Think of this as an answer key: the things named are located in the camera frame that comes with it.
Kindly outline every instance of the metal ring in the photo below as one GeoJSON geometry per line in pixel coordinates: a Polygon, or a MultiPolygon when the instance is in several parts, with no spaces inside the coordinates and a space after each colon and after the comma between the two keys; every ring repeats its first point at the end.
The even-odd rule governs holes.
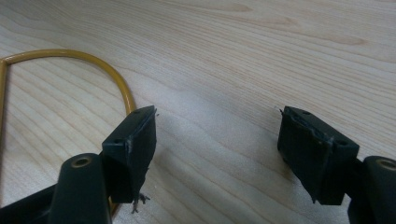
{"type": "Polygon", "coordinates": [[[376,163],[380,165],[382,168],[391,170],[391,171],[396,171],[396,163],[394,161],[388,161],[384,159],[378,159],[376,160],[376,163]]]}
{"type": "Polygon", "coordinates": [[[90,164],[92,161],[91,157],[79,157],[76,158],[73,162],[72,162],[72,167],[73,168],[80,168],[83,166],[86,166],[88,164],[90,164]]]}

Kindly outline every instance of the black plastic part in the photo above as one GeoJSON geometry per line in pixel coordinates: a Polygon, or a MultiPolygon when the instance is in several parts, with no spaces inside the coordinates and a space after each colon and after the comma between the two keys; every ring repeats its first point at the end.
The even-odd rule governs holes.
{"type": "Polygon", "coordinates": [[[50,224],[111,223],[102,161],[81,154],[64,162],[53,195],[50,224]]]}
{"type": "Polygon", "coordinates": [[[55,185],[1,208],[0,223],[47,223],[54,191],[55,185]]]}
{"type": "Polygon", "coordinates": [[[375,223],[396,223],[396,161],[372,156],[363,161],[363,186],[375,223]]]}
{"type": "Polygon", "coordinates": [[[353,168],[347,173],[346,194],[351,198],[347,209],[351,224],[373,224],[375,217],[363,185],[363,162],[355,160],[353,168]]]}
{"type": "Polygon", "coordinates": [[[313,202],[341,204],[359,146],[307,111],[285,106],[277,148],[313,202]]]}
{"type": "Polygon", "coordinates": [[[155,111],[153,105],[134,111],[102,144],[113,203],[137,203],[139,199],[157,143],[155,111]]]}

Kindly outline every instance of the wooden table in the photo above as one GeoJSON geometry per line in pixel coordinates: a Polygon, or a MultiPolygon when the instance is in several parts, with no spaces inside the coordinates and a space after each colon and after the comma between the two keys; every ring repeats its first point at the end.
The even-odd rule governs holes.
{"type": "MultiPolygon", "coordinates": [[[[158,108],[158,145],[138,214],[114,223],[348,223],[313,204],[276,149],[279,108],[308,110],[396,158],[394,0],[0,1],[0,57],[77,49],[111,63],[137,106],[158,108]]],[[[9,71],[0,206],[57,181],[68,158],[101,150],[124,118],[91,64],[9,71]]]]}

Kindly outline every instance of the black plastic bracket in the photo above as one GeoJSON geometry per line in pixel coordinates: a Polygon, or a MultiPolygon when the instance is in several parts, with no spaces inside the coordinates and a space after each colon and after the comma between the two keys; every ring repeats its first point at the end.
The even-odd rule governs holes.
{"type": "Polygon", "coordinates": [[[312,200],[341,204],[359,146],[313,114],[286,106],[277,148],[312,200]]]}
{"type": "Polygon", "coordinates": [[[113,203],[139,200],[157,143],[155,108],[131,113],[102,144],[108,193],[113,203]]]}

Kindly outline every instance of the wood grain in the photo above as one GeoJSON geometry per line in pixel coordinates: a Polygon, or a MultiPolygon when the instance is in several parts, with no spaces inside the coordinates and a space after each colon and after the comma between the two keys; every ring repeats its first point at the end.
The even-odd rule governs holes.
{"type": "MultiPolygon", "coordinates": [[[[396,158],[396,5],[374,0],[0,1],[0,57],[77,49],[111,63],[158,108],[143,191],[114,223],[347,223],[312,204],[276,150],[278,108],[306,109],[396,158]]],[[[77,60],[9,72],[0,206],[99,152],[123,119],[116,85],[77,60]]]]}

